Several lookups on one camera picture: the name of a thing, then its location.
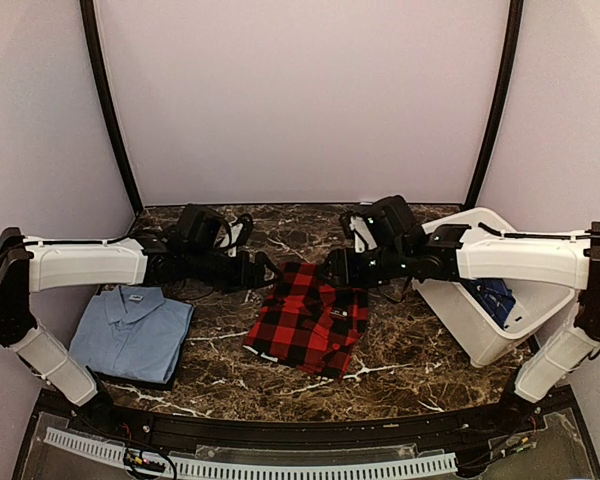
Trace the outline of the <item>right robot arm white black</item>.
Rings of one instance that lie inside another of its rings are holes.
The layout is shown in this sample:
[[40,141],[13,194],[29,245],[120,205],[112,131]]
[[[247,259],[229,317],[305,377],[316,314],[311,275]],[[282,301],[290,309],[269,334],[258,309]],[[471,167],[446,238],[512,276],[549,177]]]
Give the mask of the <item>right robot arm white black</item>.
[[341,225],[353,244],[328,254],[323,278],[364,289],[409,280],[476,367],[562,318],[491,410],[501,434],[514,432],[529,404],[600,350],[600,222],[518,232],[495,212],[473,208],[424,223],[396,195],[355,207]]

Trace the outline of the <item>red black plaid shirt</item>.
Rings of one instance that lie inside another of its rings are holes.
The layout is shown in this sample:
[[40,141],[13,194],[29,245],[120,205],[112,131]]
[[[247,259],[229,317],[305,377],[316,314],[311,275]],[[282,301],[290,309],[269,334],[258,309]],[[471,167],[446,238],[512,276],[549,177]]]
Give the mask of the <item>red black plaid shirt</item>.
[[243,348],[305,373],[343,378],[368,329],[368,292],[324,283],[315,264],[286,262],[281,272]]

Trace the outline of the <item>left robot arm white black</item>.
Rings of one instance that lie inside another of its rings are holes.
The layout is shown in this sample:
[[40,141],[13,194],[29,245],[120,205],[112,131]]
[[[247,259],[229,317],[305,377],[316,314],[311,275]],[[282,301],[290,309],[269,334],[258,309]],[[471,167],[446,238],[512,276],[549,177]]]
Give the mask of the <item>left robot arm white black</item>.
[[222,293],[271,286],[282,278],[269,257],[244,250],[253,231],[248,214],[234,223],[213,209],[188,204],[160,231],[115,239],[51,240],[17,227],[0,235],[0,346],[59,390],[100,436],[121,427],[120,412],[97,377],[69,354],[31,311],[34,292],[73,286],[155,285],[198,280]]

